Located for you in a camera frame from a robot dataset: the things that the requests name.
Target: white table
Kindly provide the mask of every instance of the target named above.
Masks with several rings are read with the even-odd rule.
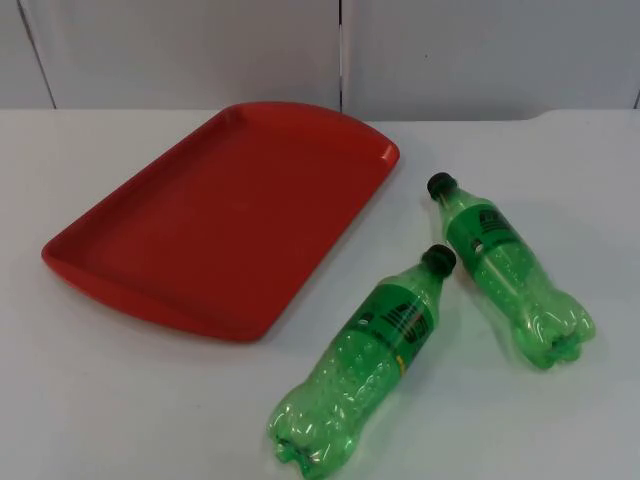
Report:
[[[502,207],[598,335],[577,363],[532,371],[458,269],[439,329],[336,478],[640,476],[640,113],[374,124],[401,163],[254,345],[121,315],[40,260],[51,236],[211,114],[0,112],[1,478],[298,478],[270,455],[268,414],[374,283],[439,238],[424,183],[440,170]]]

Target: bottle label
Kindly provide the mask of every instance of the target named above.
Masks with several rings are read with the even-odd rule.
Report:
[[[378,285],[344,327],[364,332],[386,345],[402,374],[433,328],[431,312],[420,298],[393,284]]]
[[[522,242],[493,205],[474,205],[460,212],[449,224],[447,240],[471,274],[491,249],[505,243]]]

